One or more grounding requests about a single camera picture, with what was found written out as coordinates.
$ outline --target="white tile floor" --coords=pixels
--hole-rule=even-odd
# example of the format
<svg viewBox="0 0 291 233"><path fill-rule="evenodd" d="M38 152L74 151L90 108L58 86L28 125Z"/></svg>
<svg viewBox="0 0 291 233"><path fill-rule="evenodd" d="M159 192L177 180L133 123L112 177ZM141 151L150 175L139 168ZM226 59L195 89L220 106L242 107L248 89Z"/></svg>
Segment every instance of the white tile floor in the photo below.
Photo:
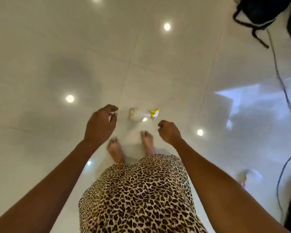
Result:
<svg viewBox="0 0 291 233"><path fill-rule="evenodd" d="M141 129L159 150L175 152L158 136L158 121L127 120L130 107L160 108L159 119L174 121L234 178L258 170L263 182L247 190L280 220L275 186L291 154L291 113L271 50L233 22L235 8L232 0L0 0L0 215L74 148L90 114L111 103L120 108L114 134L128 156L142 157ZM288 16L269 30L291 99ZM91 162L52 232L78 232L78 200L112 164L105 146ZM285 211L290 195L291 162L280 185Z"/></svg>

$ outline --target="leopard print dress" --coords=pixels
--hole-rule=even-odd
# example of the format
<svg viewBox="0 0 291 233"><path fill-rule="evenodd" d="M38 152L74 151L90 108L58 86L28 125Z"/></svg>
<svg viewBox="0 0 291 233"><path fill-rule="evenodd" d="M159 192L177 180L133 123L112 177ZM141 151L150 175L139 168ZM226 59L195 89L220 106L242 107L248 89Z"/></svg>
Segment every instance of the leopard print dress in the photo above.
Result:
<svg viewBox="0 0 291 233"><path fill-rule="evenodd" d="M79 201L84 232L203 232L181 160L146 156L135 165L114 164Z"/></svg>

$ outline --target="fingers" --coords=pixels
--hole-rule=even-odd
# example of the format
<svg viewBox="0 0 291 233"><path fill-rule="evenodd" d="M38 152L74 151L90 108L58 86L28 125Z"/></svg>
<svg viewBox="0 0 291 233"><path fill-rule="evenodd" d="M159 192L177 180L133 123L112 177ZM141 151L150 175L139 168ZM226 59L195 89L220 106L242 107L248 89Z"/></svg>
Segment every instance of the fingers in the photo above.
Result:
<svg viewBox="0 0 291 233"><path fill-rule="evenodd" d="M115 105L106 105L105 107L104 107L104 109L106 110L106 111L108 111L109 113L110 112L115 112L115 111L117 111L118 110L118 108L115 106Z"/></svg>
<svg viewBox="0 0 291 233"><path fill-rule="evenodd" d="M113 113L111 118L110 118L110 122L116 124L116 121L118 119L117 116L118 116L117 113Z"/></svg>
<svg viewBox="0 0 291 233"><path fill-rule="evenodd" d="M166 120L162 120L162 121L159 122L158 126L159 126L160 128L163 128L165 125L167 125L167 123L169 123L169 122L166 121Z"/></svg>

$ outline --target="bare foot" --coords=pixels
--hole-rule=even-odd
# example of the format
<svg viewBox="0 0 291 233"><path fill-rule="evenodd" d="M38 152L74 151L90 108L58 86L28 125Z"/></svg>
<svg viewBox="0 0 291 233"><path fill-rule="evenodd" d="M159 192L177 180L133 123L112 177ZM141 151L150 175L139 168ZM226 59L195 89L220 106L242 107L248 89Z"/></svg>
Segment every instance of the bare foot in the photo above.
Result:
<svg viewBox="0 0 291 233"><path fill-rule="evenodd" d="M151 154L156 154L152 134L149 133L148 131L141 131L140 136L146 151L146 155L148 156Z"/></svg>
<svg viewBox="0 0 291 233"><path fill-rule="evenodd" d="M117 137L113 137L112 139L110 139L107 151L112 156L114 162L125 163L126 155L123 152Z"/></svg>

